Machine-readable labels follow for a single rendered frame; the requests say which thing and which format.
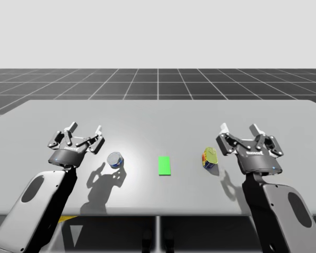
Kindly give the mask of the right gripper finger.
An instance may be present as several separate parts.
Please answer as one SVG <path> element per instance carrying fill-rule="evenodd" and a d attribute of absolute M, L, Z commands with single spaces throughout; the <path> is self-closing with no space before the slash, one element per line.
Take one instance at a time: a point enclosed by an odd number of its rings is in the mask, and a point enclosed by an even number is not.
<path fill-rule="evenodd" d="M 226 123 L 222 123 L 220 128 L 221 131 L 219 135 L 216 137 L 216 141 L 224 156 L 234 153 L 238 146 L 242 146 L 246 149 L 246 142 L 233 136 L 229 132 Z"/>
<path fill-rule="evenodd" d="M 264 131 L 260 130 L 256 124 L 252 124 L 249 129 L 254 136 L 254 141 L 256 142 L 255 147 L 258 150 L 265 148 L 269 155 L 274 158 L 283 156 L 283 151 L 273 135 L 267 135 Z"/>

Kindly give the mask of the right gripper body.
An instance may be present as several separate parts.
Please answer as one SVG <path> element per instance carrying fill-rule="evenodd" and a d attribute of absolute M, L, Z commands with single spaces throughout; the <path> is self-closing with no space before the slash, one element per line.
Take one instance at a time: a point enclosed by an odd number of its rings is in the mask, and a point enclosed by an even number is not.
<path fill-rule="evenodd" d="M 255 140 L 242 140 L 242 144 L 237 144 L 235 155 L 238 165 L 243 174 L 260 173 L 263 176 L 271 174 L 281 174 L 282 168 L 276 158 L 269 154 L 265 147 L 261 147 Z"/>

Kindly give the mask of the blue flat can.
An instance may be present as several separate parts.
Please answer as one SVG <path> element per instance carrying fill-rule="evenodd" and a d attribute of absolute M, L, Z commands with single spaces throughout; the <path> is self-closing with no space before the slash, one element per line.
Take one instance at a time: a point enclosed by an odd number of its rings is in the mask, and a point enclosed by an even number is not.
<path fill-rule="evenodd" d="M 115 169 L 121 166 L 124 159 L 120 152 L 112 152 L 107 157 L 107 162 L 111 168 Z"/>

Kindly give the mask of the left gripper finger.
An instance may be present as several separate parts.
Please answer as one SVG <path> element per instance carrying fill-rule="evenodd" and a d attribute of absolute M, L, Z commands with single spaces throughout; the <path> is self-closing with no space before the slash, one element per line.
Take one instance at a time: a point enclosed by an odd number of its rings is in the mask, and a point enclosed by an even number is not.
<path fill-rule="evenodd" d="M 84 138 L 83 141 L 77 143 L 77 147 L 80 148 L 85 146 L 86 152 L 91 152 L 93 154 L 98 154 L 102 145 L 104 144 L 105 139 L 102 135 L 102 126 L 99 125 L 95 131 L 93 137 Z"/>
<path fill-rule="evenodd" d="M 76 130 L 77 126 L 78 124 L 76 122 L 72 122 L 71 125 L 65 127 L 63 131 L 56 131 L 47 146 L 51 149 L 55 149 L 59 147 L 64 140 L 65 144 L 70 147 L 73 144 L 72 133 Z"/>

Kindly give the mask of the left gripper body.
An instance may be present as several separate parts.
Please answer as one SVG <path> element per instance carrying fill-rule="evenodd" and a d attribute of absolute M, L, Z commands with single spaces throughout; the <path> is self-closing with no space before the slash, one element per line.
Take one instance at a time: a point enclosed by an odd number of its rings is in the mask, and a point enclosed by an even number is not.
<path fill-rule="evenodd" d="M 48 147 L 54 150 L 54 153 L 48 159 L 48 163 L 63 168 L 78 168 L 89 148 L 88 138 L 72 137 L 72 145 L 68 145 L 66 141 L 61 143 L 51 140 Z"/>

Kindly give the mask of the green and blue rectangular can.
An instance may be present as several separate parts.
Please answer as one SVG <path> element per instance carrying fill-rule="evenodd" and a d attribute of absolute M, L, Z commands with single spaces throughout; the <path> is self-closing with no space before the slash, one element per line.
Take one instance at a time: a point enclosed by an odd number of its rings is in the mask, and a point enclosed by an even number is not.
<path fill-rule="evenodd" d="M 202 153 L 202 165 L 205 169 L 211 169 L 218 164 L 218 156 L 215 148 L 207 147 Z"/>

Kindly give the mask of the green pad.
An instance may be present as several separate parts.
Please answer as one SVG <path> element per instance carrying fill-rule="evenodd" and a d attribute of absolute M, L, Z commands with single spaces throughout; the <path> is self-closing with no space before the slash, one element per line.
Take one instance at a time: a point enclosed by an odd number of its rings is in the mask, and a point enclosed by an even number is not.
<path fill-rule="evenodd" d="M 171 175 L 170 157 L 159 156 L 159 176 L 170 176 L 170 175 Z"/>

